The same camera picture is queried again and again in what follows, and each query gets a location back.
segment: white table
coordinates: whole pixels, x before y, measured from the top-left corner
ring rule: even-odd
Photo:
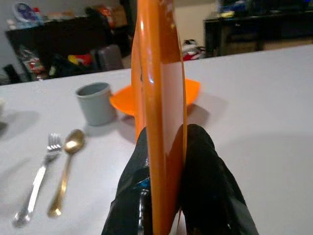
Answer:
[[[313,46],[185,63],[201,82],[189,122],[212,136],[234,174],[260,234],[307,235],[313,220]],[[85,125],[74,91],[94,81],[113,92],[130,83],[130,70],[0,87],[0,234],[99,235],[120,174],[134,150],[134,122],[119,114],[109,125]],[[47,134],[88,134],[72,164],[64,213],[47,208],[66,156],[47,172],[32,222],[11,225],[45,154]]]

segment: gray wall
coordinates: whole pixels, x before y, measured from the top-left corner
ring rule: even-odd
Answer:
[[[12,13],[12,5],[18,0],[0,0],[0,73],[4,74],[2,67],[13,64],[18,72],[22,69],[16,59],[13,49],[8,42],[5,31],[7,19],[15,20]],[[21,0],[31,7],[38,7],[42,14],[64,12],[71,10],[77,15],[84,15],[84,9],[88,5],[104,4],[105,6],[117,6],[119,0]]]

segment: spoon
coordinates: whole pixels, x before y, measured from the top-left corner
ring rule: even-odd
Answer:
[[[63,200],[67,189],[67,180],[72,157],[75,153],[81,150],[85,143],[85,135],[81,130],[73,130],[64,142],[64,150],[68,153],[66,167],[62,174],[62,180],[59,188],[54,196],[50,209],[49,217],[58,217],[62,214]]]

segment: fork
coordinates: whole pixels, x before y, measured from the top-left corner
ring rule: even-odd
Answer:
[[[62,143],[60,135],[55,133],[49,134],[47,154],[43,160],[41,167],[37,171],[30,194],[28,195],[22,210],[20,212],[17,212],[14,216],[13,225],[15,227],[20,228],[30,222],[32,213],[35,208],[38,192],[43,181],[45,172],[47,170],[47,167],[54,159],[56,159],[60,155],[61,152],[62,152]]]

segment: black cabinet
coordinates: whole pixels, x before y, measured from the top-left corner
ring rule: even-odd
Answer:
[[[6,37],[16,55],[23,45],[36,52],[46,70],[49,70],[56,54],[67,58],[70,54],[86,54],[111,43],[119,46],[122,55],[128,55],[131,47],[127,32],[126,27],[111,30],[97,19],[80,17],[33,28],[10,30],[6,32]],[[112,39],[107,39],[108,35],[112,36],[113,42]]]
[[[265,42],[312,37],[313,11],[207,19],[204,30],[207,57],[226,55],[230,43],[250,43],[258,51]]]

